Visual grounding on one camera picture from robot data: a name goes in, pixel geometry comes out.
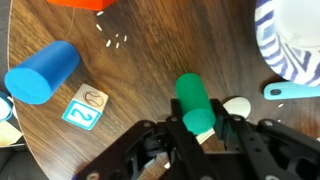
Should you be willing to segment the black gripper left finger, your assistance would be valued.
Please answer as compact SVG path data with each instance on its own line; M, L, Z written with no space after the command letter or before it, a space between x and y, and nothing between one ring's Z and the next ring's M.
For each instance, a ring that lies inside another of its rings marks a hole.
M171 115L166 119L166 127L170 136L171 166L165 180L217 180L211 162L182 121L179 101L172 99L170 103Z

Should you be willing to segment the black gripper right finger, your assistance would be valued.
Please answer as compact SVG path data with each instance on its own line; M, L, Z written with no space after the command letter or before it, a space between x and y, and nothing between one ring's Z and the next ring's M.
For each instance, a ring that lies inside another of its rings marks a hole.
M219 100L210 101L217 117L214 130L230 153L242 159L240 167L255 180L298 180L298 177L278 166L260 134L240 115L230 115Z

